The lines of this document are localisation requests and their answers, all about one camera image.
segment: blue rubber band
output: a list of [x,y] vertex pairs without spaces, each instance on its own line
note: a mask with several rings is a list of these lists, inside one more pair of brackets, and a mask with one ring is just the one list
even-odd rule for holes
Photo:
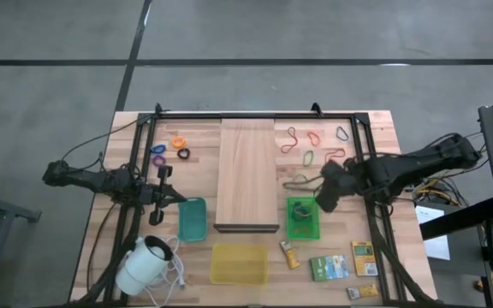
[[150,150],[152,154],[163,154],[165,151],[167,151],[167,145],[155,145]]

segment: teal plastic basket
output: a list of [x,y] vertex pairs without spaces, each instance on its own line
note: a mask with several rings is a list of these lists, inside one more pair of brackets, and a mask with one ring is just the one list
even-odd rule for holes
[[206,202],[203,198],[190,198],[178,204],[180,226],[178,239],[195,242],[206,239]]

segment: rubber band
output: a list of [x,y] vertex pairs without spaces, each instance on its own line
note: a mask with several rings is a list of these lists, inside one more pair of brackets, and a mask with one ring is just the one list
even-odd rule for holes
[[343,148],[337,148],[333,152],[324,155],[324,162],[327,163],[332,157],[342,158],[346,156],[346,151]]
[[321,144],[321,138],[314,132],[307,132],[307,137],[312,141],[313,146],[318,146]]
[[172,146],[174,146],[176,149],[180,149],[184,145],[186,145],[186,139],[184,139],[184,137],[177,136],[174,137],[170,143],[172,143]]
[[153,154],[163,154],[163,152],[167,151],[167,145],[155,145],[150,150]]
[[307,218],[312,215],[311,211],[306,206],[301,204],[294,205],[294,214],[299,219]]
[[178,157],[181,159],[188,159],[190,153],[191,152],[188,148],[183,148],[183,149],[178,150],[178,153],[176,153],[176,155],[178,155]]
[[292,150],[293,147],[298,145],[298,138],[296,138],[296,128],[289,127],[287,129],[287,132],[290,135],[290,137],[292,137],[294,139],[294,143],[292,145],[281,146],[281,153],[284,153],[284,154],[287,154],[288,152],[290,152],[290,150]]
[[153,157],[151,162],[153,163],[153,165],[155,167],[160,167],[160,166],[163,166],[164,164],[166,164],[167,160],[164,157],[162,157],[161,155],[156,155]]
[[305,175],[303,175],[303,174],[297,174],[297,175],[295,175],[295,176],[292,178],[292,181],[297,181],[296,179],[297,179],[299,176],[304,178],[304,180],[303,180],[303,181],[307,181],[307,176],[305,176]]
[[[345,137],[340,137],[340,131],[345,135]],[[343,129],[343,127],[339,126],[336,129],[336,137],[341,140],[341,141],[348,141],[349,140],[349,135],[346,133],[346,130]]]
[[[306,163],[306,156],[307,154],[311,154],[311,157],[309,159],[309,161]],[[309,165],[311,165],[313,163],[313,151],[309,150],[306,152],[306,154],[304,154],[304,160],[302,161],[302,165],[304,165],[304,167],[308,167]]]

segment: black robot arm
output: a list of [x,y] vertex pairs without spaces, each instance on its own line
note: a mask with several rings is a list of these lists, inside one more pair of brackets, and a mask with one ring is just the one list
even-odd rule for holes
[[445,169],[469,169],[481,158],[466,138],[452,133],[407,154],[383,154],[362,162],[349,158],[343,167],[330,160],[323,166],[324,178],[316,202],[326,212],[341,196],[355,193],[381,204],[390,204],[404,187],[417,185],[425,177]]
[[53,187],[74,185],[93,193],[104,193],[115,203],[130,206],[155,204],[150,214],[150,224],[155,226],[163,220],[161,209],[169,204],[187,201],[166,180],[172,175],[171,166],[160,166],[157,172],[159,185],[149,184],[134,174],[127,165],[119,169],[87,171],[69,167],[63,160],[49,163],[43,181]]

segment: gray floor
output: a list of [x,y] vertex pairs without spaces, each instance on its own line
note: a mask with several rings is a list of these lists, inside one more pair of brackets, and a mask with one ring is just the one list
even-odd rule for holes
[[[0,0],[0,59],[126,59],[143,1]],[[155,0],[139,58],[493,58],[493,0]],[[124,67],[0,67],[0,198],[43,211],[16,223],[0,305],[63,303],[92,194],[41,181],[49,161],[107,132]],[[403,151],[478,130],[493,66],[136,68],[125,110],[392,110]],[[482,139],[476,140],[481,145]],[[105,140],[68,160],[90,163]],[[488,167],[457,179],[493,195]],[[434,273],[439,298],[483,305],[476,278]]]

